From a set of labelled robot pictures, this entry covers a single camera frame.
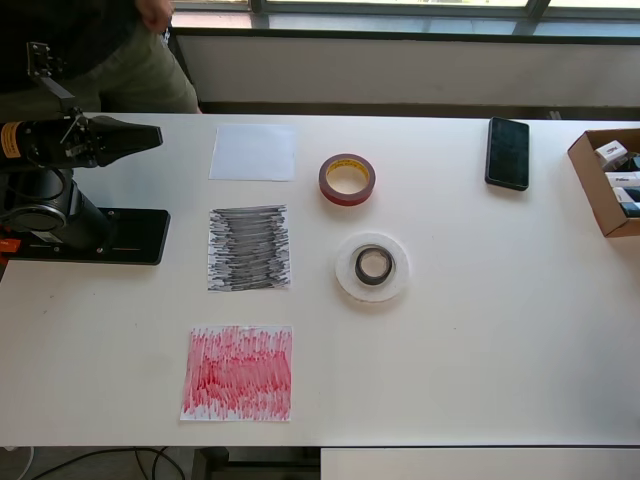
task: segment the black shirt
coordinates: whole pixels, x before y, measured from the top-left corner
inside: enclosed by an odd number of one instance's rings
[[[137,19],[134,0],[0,0],[0,92],[35,86],[27,42],[49,44],[64,62],[62,78],[73,78],[106,60]]]

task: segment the red marker scribbles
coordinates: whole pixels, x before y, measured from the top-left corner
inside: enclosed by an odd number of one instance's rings
[[[199,327],[191,332],[182,420],[287,421],[291,327]]]

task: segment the black phone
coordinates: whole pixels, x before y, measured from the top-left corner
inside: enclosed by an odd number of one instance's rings
[[[529,187],[529,125],[491,119],[484,180],[519,191]]]

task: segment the cardboard box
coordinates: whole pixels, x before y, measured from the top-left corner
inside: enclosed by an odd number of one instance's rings
[[[640,129],[589,130],[571,146],[569,158],[604,236],[614,238],[640,235],[640,218],[625,216],[595,153],[596,148],[614,140],[619,141],[630,152],[640,152]]]

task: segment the red tape roll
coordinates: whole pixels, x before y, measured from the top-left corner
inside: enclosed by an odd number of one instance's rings
[[[356,193],[342,193],[334,190],[331,185],[329,185],[327,175],[336,168],[341,167],[357,168],[360,170],[367,180],[367,186]],[[320,191],[327,200],[343,207],[353,207],[354,205],[360,205],[371,196],[373,187],[376,184],[376,172],[371,164],[364,158],[358,155],[351,155],[350,153],[342,153],[331,157],[322,164],[318,183],[320,184]]]

